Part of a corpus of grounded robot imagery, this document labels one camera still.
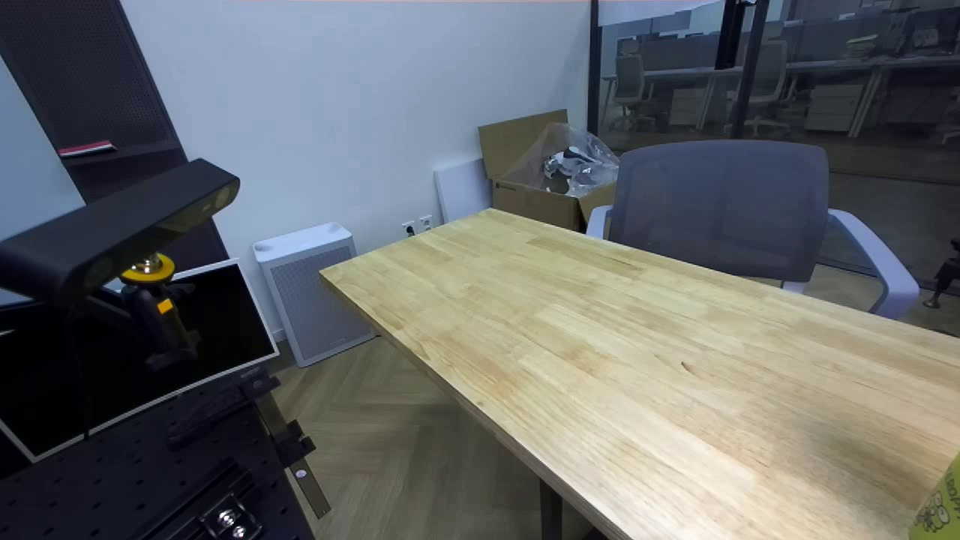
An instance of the gray office chair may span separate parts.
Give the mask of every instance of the gray office chair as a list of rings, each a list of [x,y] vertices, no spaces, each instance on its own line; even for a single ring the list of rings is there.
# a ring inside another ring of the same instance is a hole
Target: gray office chair
[[[787,41],[761,41],[744,126],[749,126],[756,138],[764,126],[793,131],[798,124],[800,107],[796,101],[796,86],[787,72]]]
[[[874,311],[904,318],[917,281],[864,222],[829,209],[820,147],[686,141],[630,151],[616,202],[590,213],[587,235],[804,292],[829,226],[841,226],[883,280]]]
[[[646,65],[637,38],[617,41],[617,76],[611,82],[616,128],[637,128],[638,124],[661,126],[655,86],[646,84]]]

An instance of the wooden table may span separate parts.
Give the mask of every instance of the wooden table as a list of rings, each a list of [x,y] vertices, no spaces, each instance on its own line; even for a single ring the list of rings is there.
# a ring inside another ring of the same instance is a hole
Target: wooden table
[[[960,343],[487,209],[325,270],[609,538],[905,538]]]

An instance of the cardboard box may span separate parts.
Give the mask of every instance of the cardboard box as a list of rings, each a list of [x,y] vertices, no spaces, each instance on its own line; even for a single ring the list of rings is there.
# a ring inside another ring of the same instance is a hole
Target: cardboard box
[[[586,230],[590,209],[611,202],[611,186],[601,186],[581,199],[566,199],[561,191],[534,189],[540,186],[534,170],[524,179],[511,175],[534,147],[534,141],[555,124],[566,124],[566,111],[480,126],[482,169],[491,183],[490,204],[529,220],[551,222],[557,229]]]

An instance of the chair armrest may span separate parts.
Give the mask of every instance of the chair armrest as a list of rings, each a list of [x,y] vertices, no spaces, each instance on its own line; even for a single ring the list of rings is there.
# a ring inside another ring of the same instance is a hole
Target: chair armrest
[[[832,209],[832,222],[836,222],[849,235],[849,241],[858,244],[858,250],[866,255],[870,268],[876,270],[884,287],[870,311],[884,318],[904,318],[921,298],[921,287],[911,280],[911,274],[858,217],[847,209]]]
[[[609,204],[594,207],[587,220],[587,238],[605,238]]]

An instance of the herringbone floor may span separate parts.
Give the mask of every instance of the herringbone floor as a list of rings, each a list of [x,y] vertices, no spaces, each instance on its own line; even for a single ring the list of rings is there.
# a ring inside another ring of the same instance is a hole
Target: herringbone floor
[[[823,268],[811,294],[870,306],[876,285]],[[910,325],[960,333],[960,301]],[[333,511],[312,520],[325,540],[531,540],[540,535],[536,476],[482,431],[454,396],[391,339],[308,369],[285,369],[276,401],[300,421]],[[565,538],[587,524],[566,511]]]

